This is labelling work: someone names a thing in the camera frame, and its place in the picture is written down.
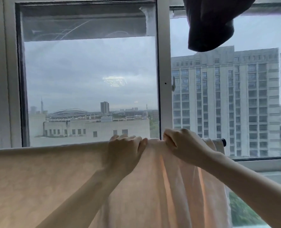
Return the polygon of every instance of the sky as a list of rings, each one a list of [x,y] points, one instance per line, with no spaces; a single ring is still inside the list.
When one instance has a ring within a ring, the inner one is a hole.
[[[239,16],[235,33],[222,46],[235,51],[279,48],[281,15]],[[171,56],[187,56],[189,26],[186,18],[170,20]],[[107,101],[110,110],[157,109],[155,37],[104,38],[25,42],[28,106],[40,110],[80,108],[100,111]],[[104,77],[120,76],[122,87],[112,87]]]

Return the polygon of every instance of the cloudy sky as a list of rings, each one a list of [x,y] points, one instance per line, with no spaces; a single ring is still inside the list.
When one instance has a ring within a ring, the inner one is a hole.
[[[240,16],[235,34],[223,46],[235,50],[279,48],[281,15]],[[186,18],[171,19],[171,56],[195,54],[188,50]],[[110,110],[138,107],[157,109],[155,38],[105,38],[25,43],[28,105],[53,112],[80,108],[100,111],[108,101]],[[123,87],[112,87],[104,77],[120,76]]]

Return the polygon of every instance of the beige curtain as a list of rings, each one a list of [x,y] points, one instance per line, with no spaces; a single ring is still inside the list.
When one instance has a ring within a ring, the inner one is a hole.
[[[220,139],[205,142],[224,151]],[[0,150],[0,227],[35,228],[102,167],[106,142]],[[90,227],[230,228],[226,187],[149,140]]]

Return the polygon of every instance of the hand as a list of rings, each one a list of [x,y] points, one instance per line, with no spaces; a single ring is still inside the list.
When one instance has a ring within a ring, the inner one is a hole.
[[[166,129],[163,140],[176,157],[198,167],[205,163],[209,153],[214,152],[202,138],[187,129]]]
[[[138,164],[147,144],[147,138],[128,137],[126,134],[114,135],[108,143],[108,168],[123,177],[127,176]]]

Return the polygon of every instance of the window latch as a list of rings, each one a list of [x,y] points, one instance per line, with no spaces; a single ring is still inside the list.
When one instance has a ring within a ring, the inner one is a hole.
[[[173,85],[172,85],[172,91],[175,91],[175,77],[173,76]]]

